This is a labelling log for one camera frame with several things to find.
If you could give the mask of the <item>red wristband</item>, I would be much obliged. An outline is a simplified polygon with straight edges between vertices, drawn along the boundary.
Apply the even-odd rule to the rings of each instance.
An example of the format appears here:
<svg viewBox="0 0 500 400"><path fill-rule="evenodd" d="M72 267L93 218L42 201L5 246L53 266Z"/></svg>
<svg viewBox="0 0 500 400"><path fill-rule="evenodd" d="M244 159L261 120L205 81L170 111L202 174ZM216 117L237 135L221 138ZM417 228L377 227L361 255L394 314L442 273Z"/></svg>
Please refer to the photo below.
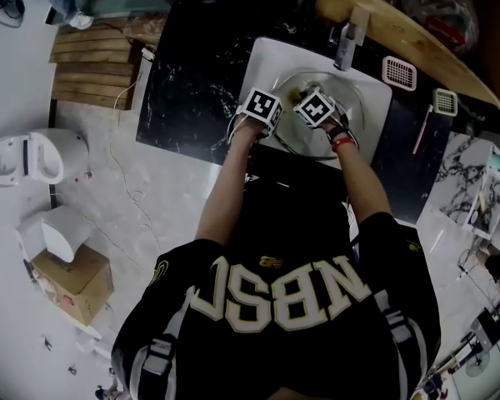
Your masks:
<svg viewBox="0 0 500 400"><path fill-rule="evenodd" d="M340 137L332 141L332 150L337 153L338 149L343 145L353 145L357 148L357 143L351 137Z"/></svg>

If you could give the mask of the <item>pink slotted soap dish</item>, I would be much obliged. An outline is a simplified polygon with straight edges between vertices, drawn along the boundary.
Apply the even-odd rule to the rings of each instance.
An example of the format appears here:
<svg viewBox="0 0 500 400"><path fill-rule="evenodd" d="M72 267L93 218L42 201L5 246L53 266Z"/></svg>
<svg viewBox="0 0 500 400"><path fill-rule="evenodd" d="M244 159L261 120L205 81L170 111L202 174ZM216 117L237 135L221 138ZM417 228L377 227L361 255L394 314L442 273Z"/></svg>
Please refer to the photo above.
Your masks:
<svg viewBox="0 0 500 400"><path fill-rule="evenodd" d="M417 88L417 69L401 59L386 56L382 60L382 80L388 85L413 92Z"/></svg>

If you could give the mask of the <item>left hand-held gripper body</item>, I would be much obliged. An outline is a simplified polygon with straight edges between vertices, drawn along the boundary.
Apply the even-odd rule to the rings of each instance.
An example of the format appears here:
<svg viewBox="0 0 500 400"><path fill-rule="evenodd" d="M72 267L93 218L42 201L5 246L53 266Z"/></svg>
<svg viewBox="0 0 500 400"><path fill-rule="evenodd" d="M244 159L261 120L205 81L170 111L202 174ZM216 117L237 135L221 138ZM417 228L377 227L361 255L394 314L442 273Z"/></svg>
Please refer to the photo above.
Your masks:
<svg viewBox="0 0 500 400"><path fill-rule="evenodd" d="M242 105L239 105L236 114L246 118L253 118L264 124L263 135L271 137L277 128L283 112L283 103L279 97L252 87Z"/></svg>

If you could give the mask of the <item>white toilet bowl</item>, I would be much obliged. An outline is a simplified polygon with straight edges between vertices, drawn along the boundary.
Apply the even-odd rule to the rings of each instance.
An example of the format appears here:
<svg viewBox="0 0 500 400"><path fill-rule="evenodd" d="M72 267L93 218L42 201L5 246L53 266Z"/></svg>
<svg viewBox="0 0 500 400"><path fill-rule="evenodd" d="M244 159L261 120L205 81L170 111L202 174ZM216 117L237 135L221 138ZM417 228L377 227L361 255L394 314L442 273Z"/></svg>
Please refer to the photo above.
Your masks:
<svg viewBox="0 0 500 400"><path fill-rule="evenodd" d="M88 145L79 134L46 128L0 138L0 188L31 178L48 185L87 171Z"/></svg>

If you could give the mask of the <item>person's right forearm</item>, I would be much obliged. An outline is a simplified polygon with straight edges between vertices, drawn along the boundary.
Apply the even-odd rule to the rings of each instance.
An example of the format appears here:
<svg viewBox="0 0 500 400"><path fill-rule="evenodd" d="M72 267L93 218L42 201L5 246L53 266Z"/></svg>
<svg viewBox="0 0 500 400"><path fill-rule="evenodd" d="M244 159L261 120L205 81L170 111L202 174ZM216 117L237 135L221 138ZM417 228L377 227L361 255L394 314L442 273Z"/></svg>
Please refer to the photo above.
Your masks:
<svg viewBox="0 0 500 400"><path fill-rule="evenodd" d="M326 132L334 123L321 125ZM343 145L337 152L341 165L347 195L358 223L377 213L391 213L388 196L376 173L363 160L358 148Z"/></svg>

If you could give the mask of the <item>chrome sink faucet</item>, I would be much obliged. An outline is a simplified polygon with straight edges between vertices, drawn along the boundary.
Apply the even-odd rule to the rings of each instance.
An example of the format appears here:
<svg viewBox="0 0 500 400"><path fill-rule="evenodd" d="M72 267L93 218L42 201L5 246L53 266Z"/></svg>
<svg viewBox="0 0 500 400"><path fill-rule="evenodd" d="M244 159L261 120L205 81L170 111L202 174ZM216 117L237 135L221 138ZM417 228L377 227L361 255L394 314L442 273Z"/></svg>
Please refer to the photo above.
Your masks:
<svg viewBox="0 0 500 400"><path fill-rule="evenodd" d="M363 7L352 9L349 21L343 26L338 40L334 67L340 71L348 71L353 62L356 47L361 47L368 29L370 12Z"/></svg>

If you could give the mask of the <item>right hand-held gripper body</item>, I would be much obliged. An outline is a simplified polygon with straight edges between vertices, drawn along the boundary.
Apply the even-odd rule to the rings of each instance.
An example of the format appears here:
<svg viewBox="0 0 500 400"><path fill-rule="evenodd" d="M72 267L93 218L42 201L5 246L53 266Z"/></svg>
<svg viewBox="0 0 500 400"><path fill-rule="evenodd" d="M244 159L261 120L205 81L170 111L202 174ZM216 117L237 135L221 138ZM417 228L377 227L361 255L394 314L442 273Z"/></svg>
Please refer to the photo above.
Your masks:
<svg viewBox="0 0 500 400"><path fill-rule="evenodd" d="M325 94L317 84L304 89L301 95L302 101L293 108L293 111L309 128L318 128L335 112L335 100Z"/></svg>

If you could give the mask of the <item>large open cardboard box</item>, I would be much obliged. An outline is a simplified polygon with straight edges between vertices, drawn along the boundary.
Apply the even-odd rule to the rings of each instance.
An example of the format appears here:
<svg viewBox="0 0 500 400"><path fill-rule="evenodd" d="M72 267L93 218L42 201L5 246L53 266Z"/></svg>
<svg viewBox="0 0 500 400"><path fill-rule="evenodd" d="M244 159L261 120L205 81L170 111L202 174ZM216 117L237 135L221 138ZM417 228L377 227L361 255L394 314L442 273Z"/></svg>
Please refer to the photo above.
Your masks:
<svg viewBox="0 0 500 400"><path fill-rule="evenodd" d="M317 0L317 13L336 23L354 8L369 14L367 35L450 90L500 109L500 0L473 0L479 15L479 41L464 62L443 42L383 0Z"/></svg>

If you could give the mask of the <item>black lettered jersey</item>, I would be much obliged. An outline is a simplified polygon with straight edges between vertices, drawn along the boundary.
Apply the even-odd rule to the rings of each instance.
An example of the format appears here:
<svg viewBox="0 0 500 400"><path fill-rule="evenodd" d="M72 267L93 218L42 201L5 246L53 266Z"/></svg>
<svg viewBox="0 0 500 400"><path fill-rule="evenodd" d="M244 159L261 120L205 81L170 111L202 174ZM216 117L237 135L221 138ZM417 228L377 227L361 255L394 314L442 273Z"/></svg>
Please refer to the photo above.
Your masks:
<svg viewBox="0 0 500 400"><path fill-rule="evenodd" d="M410 400L441 342L418 237L245 177L227 245L159 256L112 347L132 400Z"/></svg>

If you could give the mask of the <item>white veined marble cabinet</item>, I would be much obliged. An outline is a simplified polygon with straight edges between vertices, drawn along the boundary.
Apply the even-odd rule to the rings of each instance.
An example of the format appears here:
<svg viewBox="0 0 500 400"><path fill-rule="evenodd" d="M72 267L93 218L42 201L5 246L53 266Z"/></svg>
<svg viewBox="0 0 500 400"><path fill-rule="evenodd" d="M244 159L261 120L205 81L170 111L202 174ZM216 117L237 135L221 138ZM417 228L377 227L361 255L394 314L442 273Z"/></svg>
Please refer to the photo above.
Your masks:
<svg viewBox="0 0 500 400"><path fill-rule="evenodd" d="M426 238L461 231L490 239L500 224L500 148L451 133L416 228Z"/></svg>

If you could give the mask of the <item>white ceramic sink basin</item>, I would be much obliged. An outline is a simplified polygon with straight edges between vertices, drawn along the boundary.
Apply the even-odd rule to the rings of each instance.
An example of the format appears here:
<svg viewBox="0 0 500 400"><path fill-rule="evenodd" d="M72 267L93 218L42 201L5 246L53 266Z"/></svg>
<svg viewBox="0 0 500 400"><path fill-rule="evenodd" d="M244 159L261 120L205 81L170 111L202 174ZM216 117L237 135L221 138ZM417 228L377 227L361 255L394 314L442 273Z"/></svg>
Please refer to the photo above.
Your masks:
<svg viewBox="0 0 500 400"><path fill-rule="evenodd" d="M285 42L260 37L252 47L239 98L246 98L252 87L273 94L273 89L280 82L302 71L331 73L358 88L363 100L365 117L364 132L358 139L358 144L363 159L366 163L371 163L393 95L392 89L376 78L353 68L346 72L340 71L333 66L333 60L328 57ZM260 143L287 152L273 136L263 139ZM321 163L337 169L341 167L337 156L332 161Z"/></svg>

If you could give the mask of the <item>clear plastic bag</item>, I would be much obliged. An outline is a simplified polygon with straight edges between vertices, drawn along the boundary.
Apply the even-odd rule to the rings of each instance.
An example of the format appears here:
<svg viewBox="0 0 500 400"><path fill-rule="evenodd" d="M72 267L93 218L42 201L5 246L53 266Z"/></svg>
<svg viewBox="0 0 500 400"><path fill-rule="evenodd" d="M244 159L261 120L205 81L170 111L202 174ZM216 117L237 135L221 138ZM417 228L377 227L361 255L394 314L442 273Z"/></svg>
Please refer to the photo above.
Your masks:
<svg viewBox="0 0 500 400"><path fill-rule="evenodd" d="M473 0L401 0L403 11L453 54L461 57L478 44Z"/></svg>

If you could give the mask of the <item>person's left forearm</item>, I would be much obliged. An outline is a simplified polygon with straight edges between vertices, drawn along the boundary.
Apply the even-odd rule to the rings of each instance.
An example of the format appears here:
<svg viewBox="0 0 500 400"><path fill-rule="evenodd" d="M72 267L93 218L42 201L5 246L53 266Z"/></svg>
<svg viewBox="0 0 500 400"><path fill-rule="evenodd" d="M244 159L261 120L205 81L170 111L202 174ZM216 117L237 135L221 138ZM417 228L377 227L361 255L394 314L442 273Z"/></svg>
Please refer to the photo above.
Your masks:
<svg viewBox="0 0 500 400"><path fill-rule="evenodd" d="M249 153L263 127L251 118L236 120L227 156L202 210L197 240L228 244L243 205Z"/></svg>

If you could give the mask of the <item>small closed cardboard box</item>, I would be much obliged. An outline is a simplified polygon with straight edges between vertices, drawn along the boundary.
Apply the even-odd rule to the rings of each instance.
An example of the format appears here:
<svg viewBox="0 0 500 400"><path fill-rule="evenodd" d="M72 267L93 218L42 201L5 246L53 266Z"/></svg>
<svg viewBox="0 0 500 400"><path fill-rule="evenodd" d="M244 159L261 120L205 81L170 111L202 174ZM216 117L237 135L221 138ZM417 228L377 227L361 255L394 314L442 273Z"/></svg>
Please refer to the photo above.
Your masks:
<svg viewBox="0 0 500 400"><path fill-rule="evenodd" d="M109 259L86 245L80 246L72 262L44 250L31 266L47 298L84 326L92 323L113 293Z"/></svg>

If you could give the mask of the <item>wooden pallet steps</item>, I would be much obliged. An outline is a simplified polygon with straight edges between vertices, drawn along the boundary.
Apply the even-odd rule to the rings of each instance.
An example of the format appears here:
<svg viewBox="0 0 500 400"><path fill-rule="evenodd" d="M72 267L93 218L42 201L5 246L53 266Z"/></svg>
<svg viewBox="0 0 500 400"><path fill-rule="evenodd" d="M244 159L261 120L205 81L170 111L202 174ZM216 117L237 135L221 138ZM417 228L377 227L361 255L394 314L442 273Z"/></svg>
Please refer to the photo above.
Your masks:
<svg viewBox="0 0 500 400"><path fill-rule="evenodd" d="M154 51L168 15L96 20L85 30L60 27L49 62L51 99L127 111L132 107L144 50Z"/></svg>

